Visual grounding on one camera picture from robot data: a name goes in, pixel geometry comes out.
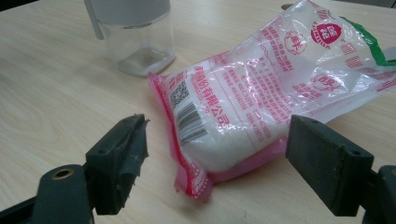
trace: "clamp jaw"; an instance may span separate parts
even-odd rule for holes
[[[335,216],[396,223],[396,166],[378,174],[374,156],[314,119],[293,115],[286,157]]]
[[[84,165],[55,168],[40,179],[37,195],[0,212],[0,223],[93,223],[124,207],[147,151],[144,115],[118,122],[87,153]]]

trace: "package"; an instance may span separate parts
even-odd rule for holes
[[[362,26],[303,0],[236,48],[148,82],[169,121],[175,186],[205,200],[282,155],[292,114],[327,122],[394,88],[395,74]]]

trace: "glass jar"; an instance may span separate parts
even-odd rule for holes
[[[85,0],[96,36],[122,72],[146,77],[175,59],[169,0]]]

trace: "jar lid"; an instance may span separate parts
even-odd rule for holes
[[[141,26],[170,10],[170,0],[90,0],[95,18],[106,24]]]

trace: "wooden table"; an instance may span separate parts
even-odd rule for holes
[[[173,0],[177,58],[168,74],[232,49],[282,11],[287,0]],[[317,1],[363,24],[381,47],[396,46],[396,11]],[[396,163],[396,91],[328,125]],[[176,193],[165,117],[145,78],[125,75],[95,39],[82,0],[40,0],[0,13],[0,210],[35,196],[39,178],[88,151],[114,124],[144,113],[149,157],[126,207],[97,223],[361,223],[334,217],[285,158],[215,186],[199,203]]]

